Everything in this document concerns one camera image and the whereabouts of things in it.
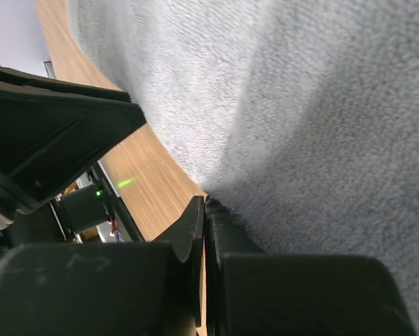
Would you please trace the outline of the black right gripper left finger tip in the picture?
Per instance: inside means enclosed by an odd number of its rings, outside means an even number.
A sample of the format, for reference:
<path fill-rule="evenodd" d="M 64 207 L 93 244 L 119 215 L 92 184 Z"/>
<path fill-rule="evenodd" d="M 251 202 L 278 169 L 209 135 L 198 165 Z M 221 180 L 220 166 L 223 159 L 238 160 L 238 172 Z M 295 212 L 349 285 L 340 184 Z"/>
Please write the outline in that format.
<path fill-rule="evenodd" d="M 194 335 L 204 199 L 150 242 L 32 244 L 0 263 L 0 335 Z"/>

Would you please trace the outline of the light grey panda towel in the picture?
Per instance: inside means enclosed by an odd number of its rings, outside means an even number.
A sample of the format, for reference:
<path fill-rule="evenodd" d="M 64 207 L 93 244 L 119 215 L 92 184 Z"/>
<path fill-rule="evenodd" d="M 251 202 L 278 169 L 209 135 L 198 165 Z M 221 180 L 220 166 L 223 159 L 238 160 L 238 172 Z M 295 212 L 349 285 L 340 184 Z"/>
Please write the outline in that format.
<path fill-rule="evenodd" d="M 419 1 L 69 1 L 67 15 L 257 243 L 378 258 L 419 334 Z"/>

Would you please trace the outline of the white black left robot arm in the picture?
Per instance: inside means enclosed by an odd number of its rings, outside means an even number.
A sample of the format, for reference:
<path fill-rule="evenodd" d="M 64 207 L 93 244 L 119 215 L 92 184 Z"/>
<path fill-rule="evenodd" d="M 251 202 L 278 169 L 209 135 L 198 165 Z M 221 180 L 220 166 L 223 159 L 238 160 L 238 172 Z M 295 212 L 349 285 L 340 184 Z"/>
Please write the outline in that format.
<path fill-rule="evenodd" d="M 145 122 L 126 92 L 0 66 L 0 261 L 113 220 L 93 168 Z"/>

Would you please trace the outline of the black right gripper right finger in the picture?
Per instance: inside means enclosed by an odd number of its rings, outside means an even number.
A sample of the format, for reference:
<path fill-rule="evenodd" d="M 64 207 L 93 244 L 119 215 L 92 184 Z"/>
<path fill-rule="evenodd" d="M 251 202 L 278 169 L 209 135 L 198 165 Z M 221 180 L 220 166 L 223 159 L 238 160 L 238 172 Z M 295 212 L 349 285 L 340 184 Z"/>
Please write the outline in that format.
<path fill-rule="evenodd" d="M 205 201 L 209 335 L 414 335 L 387 268 L 357 255 L 268 254 Z"/>

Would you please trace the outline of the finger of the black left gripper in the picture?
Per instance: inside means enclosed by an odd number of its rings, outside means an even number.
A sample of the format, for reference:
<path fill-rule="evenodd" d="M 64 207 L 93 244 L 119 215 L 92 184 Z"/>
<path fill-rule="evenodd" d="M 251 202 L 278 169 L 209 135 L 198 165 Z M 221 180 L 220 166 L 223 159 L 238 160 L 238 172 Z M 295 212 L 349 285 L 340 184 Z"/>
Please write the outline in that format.
<path fill-rule="evenodd" d="M 145 122 L 126 92 L 0 66 L 0 211 L 45 204 Z"/>

